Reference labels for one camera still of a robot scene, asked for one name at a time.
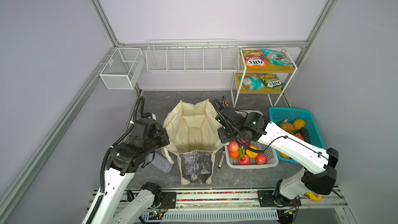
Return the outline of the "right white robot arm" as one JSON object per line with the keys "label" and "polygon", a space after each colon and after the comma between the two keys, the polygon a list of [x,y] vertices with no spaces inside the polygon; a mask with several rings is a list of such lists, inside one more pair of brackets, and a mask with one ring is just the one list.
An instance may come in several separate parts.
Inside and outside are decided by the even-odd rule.
{"label": "right white robot arm", "polygon": [[313,146],[277,124],[266,121],[258,113],[243,117],[229,107],[218,107],[216,112],[215,119],[222,125],[218,129],[222,143],[237,141],[248,149],[244,140],[257,141],[266,148],[281,151],[303,167],[295,175],[279,180],[274,190],[259,191],[261,206],[299,207],[300,195],[314,192],[326,196],[332,192],[337,177],[335,167],[339,159],[336,149]]}

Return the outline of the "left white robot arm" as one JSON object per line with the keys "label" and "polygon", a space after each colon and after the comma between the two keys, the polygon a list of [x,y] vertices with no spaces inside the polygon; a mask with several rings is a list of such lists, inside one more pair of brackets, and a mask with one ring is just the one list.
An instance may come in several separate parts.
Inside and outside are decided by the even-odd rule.
{"label": "left white robot arm", "polygon": [[115,213],[137,170],[149,164],[147,156],[170,144],[166,129],[155,116],[144,114],[144,104],[145,98],[140,96],[133,108],[131,126],[104,155],[99,190],[83,220],[85,224],[133,224],[147,209],[162,204],[162,188],[147,182],[127,207]]}

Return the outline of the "cream canvas grocery bag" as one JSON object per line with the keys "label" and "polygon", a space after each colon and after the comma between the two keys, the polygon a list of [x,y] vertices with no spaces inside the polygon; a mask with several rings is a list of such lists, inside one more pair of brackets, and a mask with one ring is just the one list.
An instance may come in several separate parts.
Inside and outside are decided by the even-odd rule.
{"label": "cream canvas grocery bag", "polygon": [[176,156],[183,185],[212,183],[216,152],[223,147],[216,116],[210,100],[196,104],[180,101],[164,121],[170,143],[161,152],[171,164],[171,155]]}

